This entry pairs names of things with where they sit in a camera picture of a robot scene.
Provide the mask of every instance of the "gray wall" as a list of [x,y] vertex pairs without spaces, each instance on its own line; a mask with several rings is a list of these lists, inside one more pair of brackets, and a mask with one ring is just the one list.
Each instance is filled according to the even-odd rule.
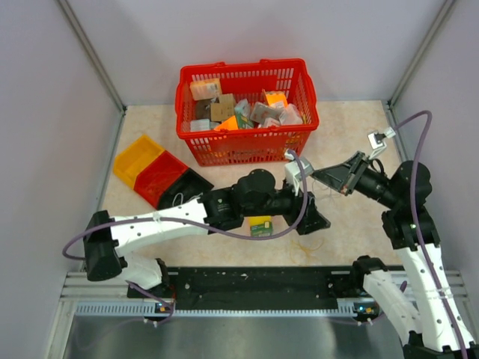
[[170,103],[187,64],[304,58],[321,99],[388,99],[442,0],[70,0],[122,99]]
[[54,1],[2,1],[0,49],[0,358],[41,358],[119,114]]
[[[460,269],[479,306],[479,2],[459,1],[397,106],[399,120],[433,112],[421,161],[432,173],[428,200],[445,262]],[[424,119],[403,131],[411,156]]]

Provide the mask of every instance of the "marble floor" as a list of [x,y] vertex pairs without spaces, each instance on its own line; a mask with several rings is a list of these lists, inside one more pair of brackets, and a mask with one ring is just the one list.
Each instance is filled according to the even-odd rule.
[[[357,150],[369,153],[367,134],[388,126],[380,101],[319,102],[320,126],[303,150],[314,168],[339,164]],[[130,106],[126,112],[117,153],[125,150],[142,134],[175,155],[201,176],[221,188],[234,184],[255,168],[264,168],[276,178],[277,188],[284,178],[284,163],[200,167],[183,140],[176,135],[176,114],[172,105]],[[400,163],[390,141],[381,155],[391,176]],[[313,180],[308,179],[310,188]],[[384,207],[359,193],[349,197],[314,183],[317,208],[332,223],[331,228],[307,236],[296,231],[272,241],[253,242],[219,234],[187,236],[142,248],[147,257],[162,258],[167,266],[331,266],[348,265],[358,256],[380,257],[386,264],[398,264],[389,239],[382,230]],[[154,208],[114,174],[109,177],[103,208],[110,215],[136,215]],[[273,218],[275,232],[287,225],[282,217]],[[236,233],[248,234],[246,221]]]

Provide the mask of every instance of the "red basket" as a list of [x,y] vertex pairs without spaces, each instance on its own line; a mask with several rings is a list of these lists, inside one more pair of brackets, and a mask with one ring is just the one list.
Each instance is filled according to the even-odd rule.
[[[305,115],[306,123],[267,129],[190,132],[189,123],[196,118],[189,84],[214,78],[220,79],[223,93],[232,93],[236,101],[248,99],[251,104],[263,101],[263,89],[282,90],[288,103],[296,105]],[[256,64],[219,62],[186,66],[181,69],[174,105],[178,137],[185,140],[201,166],[282,161],[287,149],[300,154],[309,135],[320,124],[313,82],[305,62],[299,58],[260,60]]]

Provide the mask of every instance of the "box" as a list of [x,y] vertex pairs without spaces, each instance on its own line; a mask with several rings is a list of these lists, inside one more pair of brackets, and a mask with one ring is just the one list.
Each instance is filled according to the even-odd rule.
[[252,237],[265,237],[272,235],[272,217],[270,215],[249,217],[248,222]]
[[128,146],[117,155],[113,173],[128,187],[134,189],[136,177],[153,162],[165,149],[146,135]]
[[266,97],[266,102],[268,103],[268,106],[271,106],[273,108],[286,108],[287,100],[286,95],[283,91],[264,91],[263,94]]
[[231,116],[234,116],[234,104],[232,102],[211,104],[212,122],[224,122]]
[[222,86],[219,79],[193,81],[189,85],[193,100],[212,99],[222,94]]

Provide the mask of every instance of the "purple cable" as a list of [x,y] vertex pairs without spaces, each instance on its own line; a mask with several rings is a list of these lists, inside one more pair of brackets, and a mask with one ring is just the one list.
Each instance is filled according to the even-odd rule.
[[[306,206],[308,205],[308,187],[307,187],[308,184],[306,182],[305,169],[302,167],[301,160],[299,159],[299,156],[296,155],[296,152],[294,152],[293,150],[288,150],[288,152],[294,157],[295,161],[298,163],[299,172],[300,172],[301,177],[302,177],[302,189],[303,189],[304,193],[303,193],[303,197],[302,197],[302,205],[301,205],[301,209],[299,210],[298,218],[286,230],[284,230],[280,233],[273,234],[272,236],[251,237],[251,236],[244,236],[244,235],[241,235],[241,234],[229,233],[229,232],[226,232],[224,230],[219,230],[215,227],[208,226],[207,224],[204,224],[204,223],[190,221],[189,219],[172,218],[172,217],[160,217],[160,220],[161,221],[184,223],[184,224],[191,224],[193,226],[204,228],[205,230],[209,230],[211,232],[221,233],[224,236],[233,237],[233,238],[237,238],[237,239],[248,239],[248,240],[252,240],[252,241],[267,241],[267,240],[270,240],[270,239],[277,239],[281,236],[284,236],[285,234],[288,234],[289,232],[291,232],[292,230],[294,230],[298,226],[299,222],[302,220],[303,216],[306,213]],[[155,221],[155,220],[150,217],[150,218],[134,218],[134,219],[127,219],[127,220],[124,220],[124,221],[108,222],[108,223],[100,224],[98,226],[89,228],[89,229],[85,230],[84,232],[81,232],[80,234],[74,236],[64,246],[61,253],[63,254],[64,257],[66,257],[70,260],[85,260],[84,257],[72,256],[71,254],[67,253],[68,249],[75,242],[79,241],[83,237],[85,237],[89,234],[92,234],[93,232],[96,232],[98,230],[102,230],[104,228],[109,228],[109,227],[113,227],[113,226],[120,226],[120,225],[123,225],[123,224],[136,224],[136,223],[141,223],[141,222],[152,222],[152,221]]]
[[448,300],[445,298],[445,293],[442,290],[441,281],[439,276],[437,275],[436,270],[434,269],[433,261],[429,257],[429,253],[427,253],[426,243],[424,242],[424,237],[422,236],[421,228],[419,227],[419,217],[418,217],[418,210],[416,209],[416,179],[418,177],[418,165],[419,165],[419,156],[421,155],[422,147],[424,145],[424,141],[426,139],[427,131],[430,128],[431,122],[433,120],[433,114],[431,111],[424,110],[418,112],[417,114],[412,115],[411,117],[406,118],[401,123],[397,124],[393,130],[396,131],[400,127],[406,125],[410,121],[414,120],[416,117],[421,116],[422,114],[427,115],[426,124],[424,125],[424,129],[422,130],[421,137],[419,138],[418,147],[416,148],[416,152],[414,155],[414,160],[412,162],[412,174],[411,174],[411,188],[409,190],[409,198],[411,202],[411,213],[412,213],[412,220],[414,225],[416,226],[416,236],[418,237],[419,245],[421,246],[421,250],[423,252],[424,258],[426,260],[427,267],[429,268],[431,275],[433,276],[434,284],[439,292],[439,295],[442,297],[442,303],[444,304],[444,308],[446,309],[446,313],[448,314],[449,320],[452,323],[452,328],[454,329],[454,333],[456,334],[457,341],[459,342],[459,346],[461,349],[461,355],[463,359],[467,359],[467,349],[466,345],[464,344],[463,336],[459,329],[459,324],[456,320],[456,317],[452,313],[451,306],[448,303]]
[[82,239],[85,236],[88,236],[89,234],[92,234],[93,232],[97,232],[98,230],[103,230],[105,228],[113,227],[113,226],[120,226],[122,224],[135,224],[135,223],[141,223],[141,222],[152,222],[154,221],[153,218],[134,218],[134,219],[126,219],[124,221],[118,221],[118,222],[107,222],[103,224],[99,224],[98,226],[88,228],[87,230],[81,232],[80,234],[74,236],[61,250],[61,253],[63,254],[63,257],[68,258],[69,260],[85,260],[85,257],[78,257],[78,256],[72,256],[71,254],[68,254],[67,251],[70,249],[70,247],[80,239]]
[[189,219],[182,219],[182,218],[172,218],[172,217],[160,217],[160,220],[162,221],[169,221],[169,222],[177,222],[177,223],[183,223],[183,224],[191,224],[196,227],[204,228],[205,230],[209,230],[211,232],[215,233],[220,233],[224,236],[228,237],[233,237],[237,239],[247,239],[250,241],[268,241],[270,239],[277,239],[279,237],[284,236],[285,234],[288,234],[292,230],[294,230],[299,222],[302,220],[302,217],[306,213],[306,206],[308,205],[308,184],[306,182],[306,173],[305,169],[302,167],[301,160],[299,159],[299,156],[294,152],[293,150],[288,150],[289,154],[291,154],[295,161],[298,163],[299,167],[299,172],[301,174],[302,178],[302,189],[303,189],[303,196],[302,196],[302,205],[301,209],[299,210],[298,218],[289,226],[286,230],[283,230],[280,233],[273,234],[272,236],[265,236],[265,237],[251,237],[251,236],[244,236],[243,234],[235,234],[235,233],[229,233],[225,230],[219,230],[218,228],[211,227],[207,224],[195,222],[195,221],[190,221]]
[[[158,301],[159,303],[161,303],[162,305],[165,305],[167,306],[168,308],[171,309],[170,311],[170,314],[164,318],[161,322],[157,322],[158,325],[163,325],[167,322],[169,322],[173,316],[173,313],[175,311],[175,308],[176,308],[176,302],[173,302],[173,307],[171,307],[171,303],[168,303],[166,301],[163,301],[161,298],[158,298],[156,297],[155,295],[152,295],[151,293],[147,292],[146,290],[144,290],[143,288],[141,288],[138,284],[134,284],[132,282],[129,282],[128,280],[126,281],[132,288],[138,290],[141,294],[144,294],[146,295],[147,297],[149,298],[152,298],[154,299],[155,301]],[[129,324],[129,323],[133,323],[133,322],[144,322],[144,318],[132,318],[132,319],[127,319],[127,320],[123,320],[122,322],[119,322],[118,324],[114,325],[112,328],[110,329],[107,329],[106,331],[104,331],[98,338],[96,338],[95,340],[93,340],[91,343],[87,344],[86,346],[83,346],[80,344],[79,342],[79,331],[76,330],[75,331],[75,344],[77,346],[78,349],[80,349],[81,351],[85,352],[91,348],[93,348],[96,344],[98,344],[98,342],[100,342],[101,340],[103,340],[105,337],[107,337],[108,335],[110,335],[113,331],[116,331],[117,329],[119,329],[119,327],[122,327],[126,324]]]
[[[404,281],[401,283],[400,287],[399,287],[399,290],[401,292],[404,292],[407,288],[407,282]],[[362,325],[373,325],[373,324],[376,324],[379,320],[383,319],[386,317],[386,314],[384,312],[382,312],[381,314],[379,314],[376,318],[372,319],[370,322],[357,322],[356,320],[354,320],[353,318],[351,318],[351,320],[349,321],[346,321],[346,320],[340,320],[340,319],[329,319],[330,322],[333,322],[333,323],[337,323],[337,324],[345,324],[345,325],[354,325],[356,327],[360,327]]]
[[145,289],[141,288],[138,284],[136,283],[133,283],[133,282],[130,282],[129,280],[126,281],[128,283],[128,285],[130,286],[130,288],[133,288],[134,290],[136,290],[137,292],[141,293],[142,295],[145,295],[149,298],[152,298],[154,299],[155,301],[158,301],[159,303],[161,303],[161,305],[163,307],[167,307],[167,308],[170,308],[171,309],[171,303],[168,303],[167,301],[164,301],[163,299],[161,298],[158,298],[156,297],[155,295],[152,295],[151,293],[147,292]]

